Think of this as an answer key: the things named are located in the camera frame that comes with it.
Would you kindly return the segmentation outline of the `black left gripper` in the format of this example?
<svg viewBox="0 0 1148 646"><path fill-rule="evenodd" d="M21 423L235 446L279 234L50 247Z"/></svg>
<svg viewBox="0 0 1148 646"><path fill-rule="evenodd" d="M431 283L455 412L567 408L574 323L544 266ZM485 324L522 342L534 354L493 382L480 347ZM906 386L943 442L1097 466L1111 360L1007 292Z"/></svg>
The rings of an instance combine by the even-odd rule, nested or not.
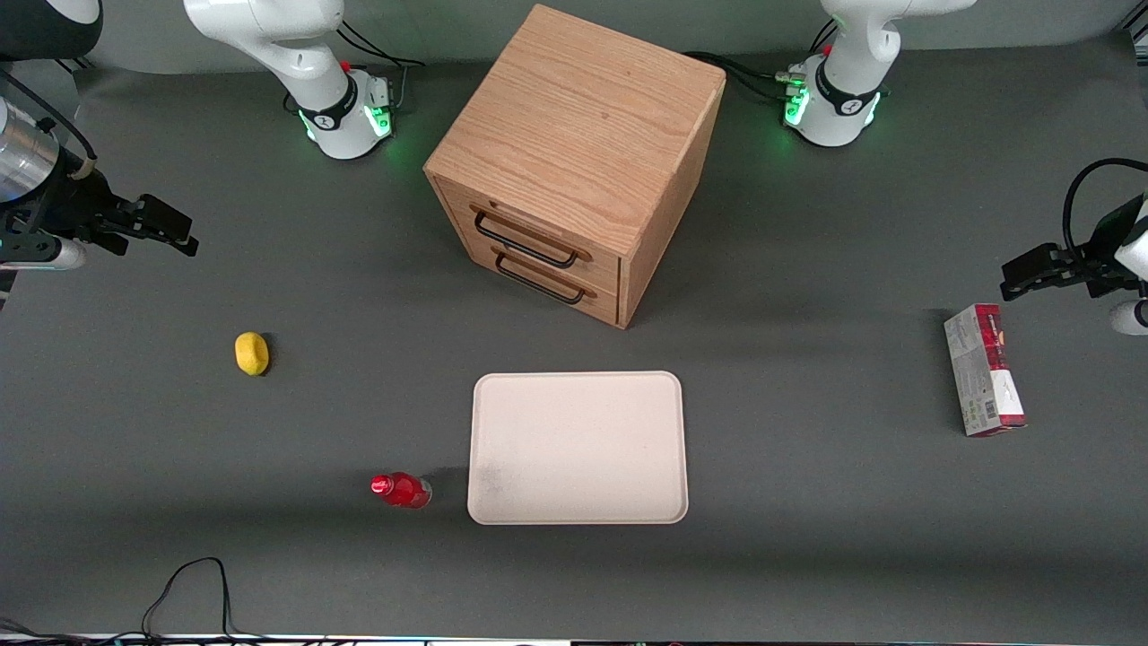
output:
<svg viewBox="0 0 1148 646"><path fill-rule="evenodd" d="M1145 224L1137 224L1145 220L1143 211L1145 195L1128 200L1097 221L1083 246L1083 257L1091 270L1088 279L1080 274L1073 252L1053 242L1004 262L1001 266L1004 281L1000 283L1002 299L1013 302L1031 291L1081 283L1086 283L1093 299L1114 291L1137 291L1145 297L1145 277L1117 258L1122 247L1131 244L1133 233L1140 234L1137 241L1145 242Z"/></svg>

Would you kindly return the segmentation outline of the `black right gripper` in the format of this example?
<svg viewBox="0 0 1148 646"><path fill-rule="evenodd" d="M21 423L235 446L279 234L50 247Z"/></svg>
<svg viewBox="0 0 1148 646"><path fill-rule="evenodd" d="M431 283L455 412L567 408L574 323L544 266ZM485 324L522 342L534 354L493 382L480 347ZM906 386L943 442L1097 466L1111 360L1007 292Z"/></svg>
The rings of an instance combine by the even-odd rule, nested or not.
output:
<svg viewBox="0 0 1148 646"><path fill-rule="evenodd" d="M65 240L123 257L127 238L157 241L196 257L191 217L153 195L135 200L133 217L124 205L126 200L115 196L101 172L79 180L53 176L26 196L3 200L1 260L55 260L65 250Z"/></svg>

